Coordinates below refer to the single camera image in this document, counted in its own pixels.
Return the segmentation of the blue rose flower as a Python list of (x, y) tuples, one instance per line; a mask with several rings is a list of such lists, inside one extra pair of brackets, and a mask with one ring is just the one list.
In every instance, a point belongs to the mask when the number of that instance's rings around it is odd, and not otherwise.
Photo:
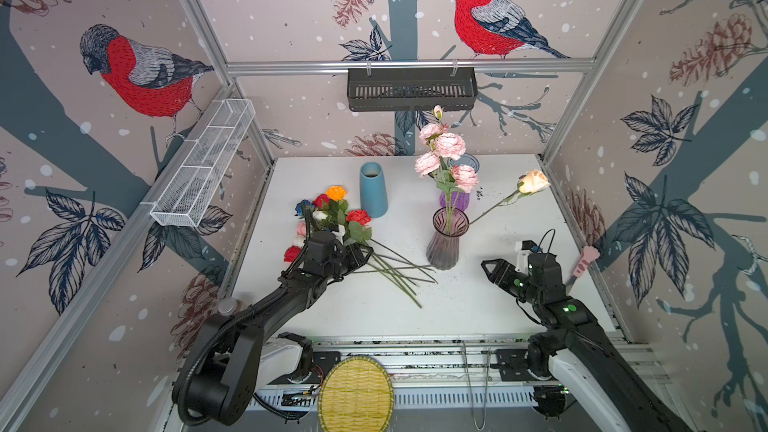
[(302, 200), (295, 206), (295, 212), (298, 217), (303, 218), (306, 213), (311, 215), (314, 211), (314, 204), (309, 200)]

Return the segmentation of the smoky pink glass vase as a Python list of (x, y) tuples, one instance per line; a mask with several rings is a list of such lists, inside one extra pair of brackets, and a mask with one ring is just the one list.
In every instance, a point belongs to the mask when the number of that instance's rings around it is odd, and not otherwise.
[(432, 226), (434, 234), (427, 247), (427, 260), (433, 268), (449, 270), (458, 263), (460, 240), (469, 230), (470, 221), (461, 210), (454, 209), (448, 214), (446, 208), (441, 208), (434, 213)]

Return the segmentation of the cream peach rose stem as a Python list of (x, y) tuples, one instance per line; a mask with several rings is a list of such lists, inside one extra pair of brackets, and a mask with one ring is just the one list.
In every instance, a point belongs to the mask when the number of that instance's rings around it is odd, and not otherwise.
[(526, 174), (520, 176), (518, 178), (516, 188), (515, 190), (485, 210), (483, 213), (481, 213), (478, 217), (472, 219), (469, 222), (469, 225), (473, 225), (485, 216), (487, 216), (490, 212), (494, 211), (497, 208), (509, 206), (514, 204), (518, 199), (528, 197), (534, 194), (537, 194), (546, 188), (550, 186), (549, 179), (546, 177), (546, 175), (538, 169), (528, 171)]

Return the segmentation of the pink carnation flower stem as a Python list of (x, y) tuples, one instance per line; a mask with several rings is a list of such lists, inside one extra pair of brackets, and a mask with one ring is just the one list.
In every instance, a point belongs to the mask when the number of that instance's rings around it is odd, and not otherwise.
[(469, 165), (454, 165), (448, 173), (446, 192), (446, 228), (449, 236), (456, 235), (463, 227), (459, 213), (459, 196), (469, 194), (478, 184), (477, 172)]

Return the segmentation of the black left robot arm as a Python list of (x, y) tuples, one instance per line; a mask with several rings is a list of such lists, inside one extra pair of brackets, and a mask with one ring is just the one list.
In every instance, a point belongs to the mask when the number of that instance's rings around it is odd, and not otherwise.
[(211, 315), (201, 326), (172, 390), (184, 425), (232, 425), (263, 386), (310, 373), (310, 341), (280, 328), (314, 305), (329, 285), (366, 265), (373, 249), (346, 238), (339, 226), (315, 231), (310, 214), (303, 218), (304, 245), (281, 272), (278, 287), (238, 312)]

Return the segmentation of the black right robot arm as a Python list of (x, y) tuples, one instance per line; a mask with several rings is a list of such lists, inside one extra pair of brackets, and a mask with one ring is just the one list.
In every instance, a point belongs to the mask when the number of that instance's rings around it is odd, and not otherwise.
[(612, 345), (596, 316), (566, 292), (556, 256), (539, 249), (519, 271), (505, 259), (484, 260), (487, 279), (527, 303), (544, 328), (528, 339), (526, 368), (573, 394), (603, 431), (689, 431)]

